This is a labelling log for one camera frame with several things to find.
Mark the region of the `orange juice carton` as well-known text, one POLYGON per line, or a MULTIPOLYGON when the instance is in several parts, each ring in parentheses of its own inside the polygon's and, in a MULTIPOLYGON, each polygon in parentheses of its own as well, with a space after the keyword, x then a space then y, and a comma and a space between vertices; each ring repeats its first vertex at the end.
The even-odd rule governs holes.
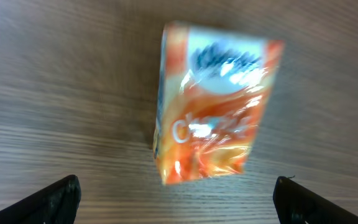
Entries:
POLYGON ((163 184, 244 171, 284 48, 184 22, 164 27, 153 142, 163 184))

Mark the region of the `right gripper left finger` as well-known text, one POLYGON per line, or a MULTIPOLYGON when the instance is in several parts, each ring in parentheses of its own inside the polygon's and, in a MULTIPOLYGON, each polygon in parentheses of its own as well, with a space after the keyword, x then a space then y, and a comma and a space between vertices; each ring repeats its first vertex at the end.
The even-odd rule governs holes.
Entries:
POLYGON ((39 190, 0 211, 0 224, 73 224, 81 200, 76 175, 39 190))

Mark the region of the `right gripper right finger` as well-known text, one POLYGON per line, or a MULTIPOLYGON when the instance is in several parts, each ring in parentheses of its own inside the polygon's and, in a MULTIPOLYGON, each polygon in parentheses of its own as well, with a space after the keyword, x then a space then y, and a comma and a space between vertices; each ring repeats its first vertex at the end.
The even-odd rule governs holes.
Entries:
POLYGON ((358 224, 358 216, 292 181, 277 178, 273 203, 281 224, 358 224))

